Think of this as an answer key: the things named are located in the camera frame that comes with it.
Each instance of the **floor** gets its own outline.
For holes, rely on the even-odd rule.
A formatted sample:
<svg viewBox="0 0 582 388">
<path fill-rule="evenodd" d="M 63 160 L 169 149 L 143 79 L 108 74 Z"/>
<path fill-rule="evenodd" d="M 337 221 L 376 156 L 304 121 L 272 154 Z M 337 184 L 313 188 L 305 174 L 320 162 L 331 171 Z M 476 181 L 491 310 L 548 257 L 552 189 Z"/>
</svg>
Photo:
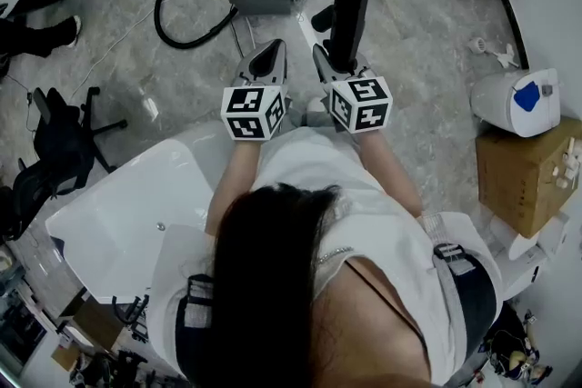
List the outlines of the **floor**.
<svg viewBox="0 0 582 388">
<path fill-rule="evenodd" d="M 222 90 L 234 77 L 239 60 L 226 29 L 209 44 L 180 51 L 156 35 L 152 16 L 87 72 L 127 30 L 153 8 L 155 0 L 65 0 L 29 17 L 29 24 L 54 24 L 81 15 L 84 29 L 75 49 L 60 49 L 43 60 L 18 57 L 10 74 L 29 88 L 56 87 L 65 100 L 80 104 L 88 86 L 101 86 L 94 104 L 95 126 L 126 118 L 123 132 L 98 140 L 111 164 L 123 164 L 153 144 L 192 124 L 217 119 Z M 307 0 L 298 16 L 251 17 L 258 42 L 280 37 L 287 42 L 290 95 L 299 106 L 323 95 L 300 21 L 333 0 Z M 226 0 L 174 0 L 164 8 L 167 28 L 176 38 L 205 32 L 227 11 Z M 251 50 L 245 21 L 235 27 L 243 51 Z M 472 55 L 467 41 L 482 36 L 497 49 L 513 44 L 500 0 L 369 0 L 362 52 L 394 96 L 386 130 L 404 166 L 416 181 L 429 210 L 457 210 L 484 231 L 490 213 L 477 201 L 474 139 L 479 123 L 468 93 L 480 77 L 499 72 L 491 56 Z M 14 82 L 0 84 L 0 161 L 5 184 L 17 174 L 17 159 L 35 162 L 32 135 L 25 129 L 26 96 Z M 28 126 L 38 112 L 32 106 Z M 95 166 L 90 184 L 105 176 Z M 53 251 L 45 219 L 75 195 L 49 201 L 23 237 L 12 244 L 27 266 L 28 280 L 45 309 L 59 314 L 81 284 Z"/>
</svg>

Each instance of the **person's leg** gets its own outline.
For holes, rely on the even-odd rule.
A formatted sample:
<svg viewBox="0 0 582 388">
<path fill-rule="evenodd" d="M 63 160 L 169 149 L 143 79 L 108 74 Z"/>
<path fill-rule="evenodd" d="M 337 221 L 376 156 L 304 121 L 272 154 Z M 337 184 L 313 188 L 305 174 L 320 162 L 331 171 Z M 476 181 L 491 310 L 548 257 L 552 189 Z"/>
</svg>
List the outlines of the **person's leg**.
<svg viewBox="0 0 582 388">
<path fill-rule="evenodd" d="M 48 57 L 53 49 L 72 44 L 79 28 L 80 24 L 72 16 L 44 29 L 28 28 L 0 19 L 0 54 Z"/>
</svg>

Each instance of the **black office chair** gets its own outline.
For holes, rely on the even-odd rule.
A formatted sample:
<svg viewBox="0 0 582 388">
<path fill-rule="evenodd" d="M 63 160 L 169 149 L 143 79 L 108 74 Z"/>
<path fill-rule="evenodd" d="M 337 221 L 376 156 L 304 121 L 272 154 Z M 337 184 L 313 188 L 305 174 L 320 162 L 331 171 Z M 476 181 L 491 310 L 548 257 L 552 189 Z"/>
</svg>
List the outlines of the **black office chair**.
<svg viewBox="0 0 582 388">
<path fill-rule="evenodd" d="M 108 173 L 115 170 L 99 151 L 94 137 L 115 128 L 125 128 L 127 121 L 92 130 L 94 95 L 99 95 L 98 87 L 89 88 L 85 104 L 79 109 L 67 105 L 54 88 L 47 96 L 35 89 L 33 99 L 41 114 L 34 140 L 39 160 L 26 167 L 19 159 L 21 172 L 13 188 L 0 188 L 0 234 L 4 241 L 18 239 L 47 199 L 85 187 L 95 159 Z M 80 110 L 84 115 L 79 123 Z"/>
</svg>

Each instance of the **white cable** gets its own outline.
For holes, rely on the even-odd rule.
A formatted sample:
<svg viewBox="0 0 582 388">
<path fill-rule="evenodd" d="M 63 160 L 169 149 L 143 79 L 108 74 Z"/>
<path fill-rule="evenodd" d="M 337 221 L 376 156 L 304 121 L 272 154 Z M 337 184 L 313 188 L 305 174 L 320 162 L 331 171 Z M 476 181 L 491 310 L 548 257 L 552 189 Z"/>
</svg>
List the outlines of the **white cable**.
<svg viewBox="0 0 582 388">
<path fill-rule="evenodd" d="M 248 16 L 245 16 L 246 25 L 248 26 L 248 32 L 251 34 L 251 42 L 253 43 L 253 50 L 256 49 L 255 35 L 253 34 L 253 28 L 251 27 L 251 22 L 248 21 Z"/>
<path fill-rule="evenodd" d="M 162 2 L 162 4 L 165 4 L 166 2 L 170 2 L 171 0 L 164 0 Z M 107 57 L 107 55 L 114 49 L 114 47 L 116 45 L 118 45 L 121 41 L 123 41 L 126 37 L 129 36 L 129 33 L 131 33 L 134 28 L 140 24 L 142 24 L 147 17 L 149 17 L 153 12 L 154 12 L 154 8 L 152 8 L 149 12 L 147 12 L 147 14 L 141 19 L 139 20 L 137 23 L 135 23 L 133 26 L 131 26 L 124 35 L 122 35 L 119 39 L 117 39 L 117 41 L 114 42 L 114 44 L 109 47 L 107 49 L 107 52 L 105 52 L 105 54 L 99 59 L 97 60 L 92 66 L 91 68 L 89 68 L 89 73 L 87 73 L 85 79 L 81 82 L 81 84 L 79 86 L 76 87 L 76 89 L 73 91 L 73 93 L 71 94 L 71 97 L 69 98 L 69 101 L 75 97 L 75 94 L 79 91 L 79 89 L 81 89 L 81 87 L 83 87 L 83 85 L 87 82 L 87 80 L 89 79 L 89 76 L 91 75 L 91 73 L 93 73 L 93 70 L 95 69 L 96 66 L 98 66 L 101 62 L 103 62 L 105 60 L 105 58 Z"/>
<path fill-rule="evenodd" d="M 301 2 L 301 6 L 299 6 L 299 14 L 297 15 L 297 20 L 299 22 L 305 21 L 305 18 L 303 17 L 303 7 L 305 6 L 306 2 L 307 2 L 307 0 L 303 0 Z"/>
</svg>

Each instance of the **black strap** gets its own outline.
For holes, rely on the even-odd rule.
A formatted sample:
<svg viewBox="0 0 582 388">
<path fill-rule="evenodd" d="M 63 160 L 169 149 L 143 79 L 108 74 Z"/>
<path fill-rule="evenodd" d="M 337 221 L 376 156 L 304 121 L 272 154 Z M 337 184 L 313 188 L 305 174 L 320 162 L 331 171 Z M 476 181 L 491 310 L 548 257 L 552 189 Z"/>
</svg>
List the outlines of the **black strap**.
<svg viewBox="0 0 582 388">
<path fill-rule="evenodd" d="M 398 315 L 398 316 L 399 316 L 399 317 L 402 319 L 402 321 L 403 321 L 404 323 L 406 323 L 406 325 L 408 325 L 408 327 L 410 328 L 410 330 L 412 330 L 412 331 L 413 331 L 413 332 L 416 334 L 416 336 L 418 336 L 418 339 L 420 340 L 420 342 L 422 343 L 422 345 L 424 346 L 424 348 L 425 348 L 425 351 L 426 351 L 426 343 L 425 343 L 425 337 L 422 335 L 422 333 L 421 333 L 421 332 L 419 332 L 419 331 L 418 331 L 418 329 L 417 329 L 417 328 L 416 328 L 416 327 L 415 327 L 415 326 L 414 326 L 412 323 L 410 323 L 410 322 L 408 321 L 408 319 L 407 319 L 407 318 L 406 318 L 406 317 L 405 317 L 403 314 L 401 314 L 401 313 L 400 313 L 400 311 L 399 311 L 398 309 L 396 309 L 396 307 L 395 307 L 395 306 L 394 306 L 392 303 L 390 303 L 390 301 L 388 301 L 388 300 L 387 300 L 387 299 L 384 297 L 384 295 L 383 295 L 382 293 L 380 293 L 380 292 L 377 290 L 377 288 L 376 288 L 374 285 L 372 285 L 372 284 L 369 282 L 369 280 L 368 280 L 367 278 L 365 278 L 365 276 L 364 276 L 364 275 L 362 275 L 362 274 L 361 274 L 361 273 L 360 273 L 360 272 L 359 272 L 359 271 L 358 271 L 358 270 L 357 270 L 357 269 L 354 267 L 354 265 L 352 265 L 352 264 L 351 264 L 349 261 L 346 261 L 346 265 L 347 265 L 349 268 L 351 268 L 351 269 L 352 269 L 352 270 L 353 270 L 353 271 L 356 273 L 356 275 L 357 275 L 357 276 L 359 276 L 359 277 L 362 279 L 362 281 L 364 281 L 364 283 L 366 283 L 366 284 L 367 284 L 367 285 L 370 287 L 370 289 L 371 289 L 371 290 L 372 290 L 374 293 L 376 293 L 376 295 L 377 295 L 377 296 L 378 296 L 378 297 L 379 297 L 379 298 L 380 298 L 382 301 L 384 301 L 384 303 L 385 303 L 385 304 L 386 304 L 386 305 L 387 305 L 387 306 L 388 306 L 390 309 L 392 309 L 392 312 L 394 312 L 396 315 Z"/>
<path fill-rule="evenodd" d="M 495 320 L 497 298 L 485 267 L 458 244 L 439 244 L 435 256 L 447 262 L 457 288 L 467 332 L 468 358 Z"/>
<path fill-rule="evenodd" d="M 190 276 L 186 296 L 180 300 L 177 309 L 176 359 L 182 373 L 194 385 L 199 383 L 199 368 L 206 363 L 205 357 L 209 353 L 207 348 L 210 343 L 210 328 L 193 326 L 186 313 L 188 306 L 210 308 L 212 299 L 208 297 L 208 292 L 211 292 L 211 289 L 212 278 L 208 275 Z"/>
</svg>

